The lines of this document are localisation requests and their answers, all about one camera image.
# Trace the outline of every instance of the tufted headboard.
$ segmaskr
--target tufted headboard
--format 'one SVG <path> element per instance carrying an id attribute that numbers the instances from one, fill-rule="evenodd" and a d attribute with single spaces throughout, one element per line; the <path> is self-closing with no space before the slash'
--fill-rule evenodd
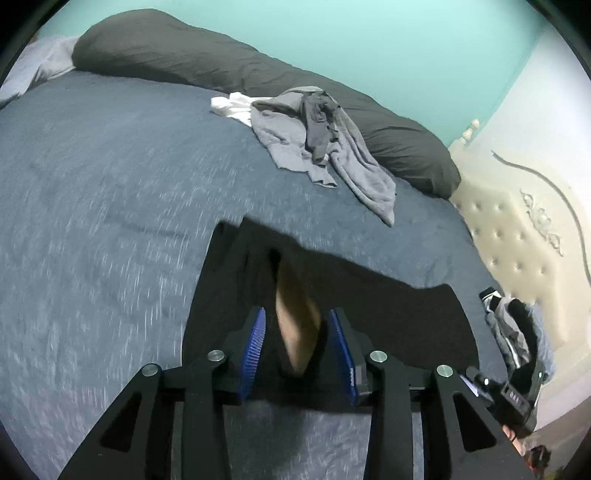
<path id="1" fill-rule="evenodd" d="M 505 294 L 538 304 L 557 372 L 542 389 L 538 427 L 591 395 L 591 235 L 584 210 L 549 166 L 511 152 L 474 153 L 474 121 L 450 147 L 462 182 L 450 199 Z"/>

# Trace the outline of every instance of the pile of clothes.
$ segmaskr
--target pile of clothes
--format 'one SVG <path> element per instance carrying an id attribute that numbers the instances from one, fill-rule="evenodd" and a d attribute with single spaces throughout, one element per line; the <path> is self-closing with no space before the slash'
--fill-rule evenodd
<path id="1" fill-rule="evenodd" d="M 394 179 L 369 153 L 349 115 L 324 90 L 297 87 L 274 98 L 235 92 L 212 98 L 211 105 L 218 115 L 252 127 L 277 167 L 305 172 L 314 184 L 335 188 L 331 165 L 361 203 L 386 225 L 394 225 Z"/>
<path id="2" fill-rule="evenodd" d="M 483 291 L 480 299 L 486 309 L 486 322 L 499 345 L 509 377 L 533 360 L 530 346 L 535 342 L 535 355 L 544 370 L 543 381 L 549 382 L 556 372 L 556 364 L 540 309 L 513 297 L 504 297 L 494 288 Z M 524 329 L 531 332 L 529 346 Z"/>

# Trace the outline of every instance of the metal bolt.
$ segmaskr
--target metal bolt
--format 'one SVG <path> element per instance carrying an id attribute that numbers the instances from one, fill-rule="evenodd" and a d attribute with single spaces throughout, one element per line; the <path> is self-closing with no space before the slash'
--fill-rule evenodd
<path id="1" fill-rule="evenodd" d="M 221 362 L 224 358 L 226 358 L 226 354 L 221 350 L 212 350 L 207 354 L 207 359 L 210 362 Z"/>
<path id="2" fill-rule="evenodd" d="M 374 350 L 369 354 L 369 357 L 371 358 L 371 360 L 379 364 L 385 362 L 388 359 L 388 355 L 386 354 L 386 352 L 382 352 L 381 350 Z"/>
<path id="3" fill-rule="evenodd" d="M 158 365 L 156 364 L 148 364 L 144 365 L 142 368 L 142 375 L 145 377 L 151 377 L 158 373 Z"/>
<path id="4" fill-rule="evenodd" d="M 437 367 L 437 373 L 442 377 L 449 378 L 453 375 L 453 368 L 449 365 L 439 365 L 439 367 Z"/>

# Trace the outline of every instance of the gray comforter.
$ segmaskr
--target gray comforter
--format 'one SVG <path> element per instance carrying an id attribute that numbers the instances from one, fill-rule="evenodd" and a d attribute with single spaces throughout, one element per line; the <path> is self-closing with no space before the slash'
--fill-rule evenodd
<path id="1" fill-rule="evenodd" d="M 0 111 L 0 420 L 42 480 L 142 365 L 179 365 L 221 219 L 248 214 L 413 286 L 450 284 L 481 366 L 506 376 L 478 299 L 494 282 L 449 202 L 396 179 L 389 228 L 345 185 L 278 170 L 248 127 L 209 112 L 213 95 L 71 72 Z M 367 417 L 259 403 L 226 424 L 236 479 L 362 477 Z"/>

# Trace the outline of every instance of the dark gray pillow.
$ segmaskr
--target dark gray pillow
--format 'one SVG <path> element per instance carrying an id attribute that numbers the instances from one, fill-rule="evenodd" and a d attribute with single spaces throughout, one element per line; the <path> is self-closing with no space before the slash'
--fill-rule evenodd
<path id="1" fill-rule="evenodd" d="M 277 96 L 292 87 L 315 85 L 340 103 L 371 154 L 394 175 L 445 199 L 460 183 L 447 148 L 422 125 L 342 83 L 158 10 L 133 10 L 104 19 L 81 36 L 72 59 L 79 70 L 248 96 Z"/>

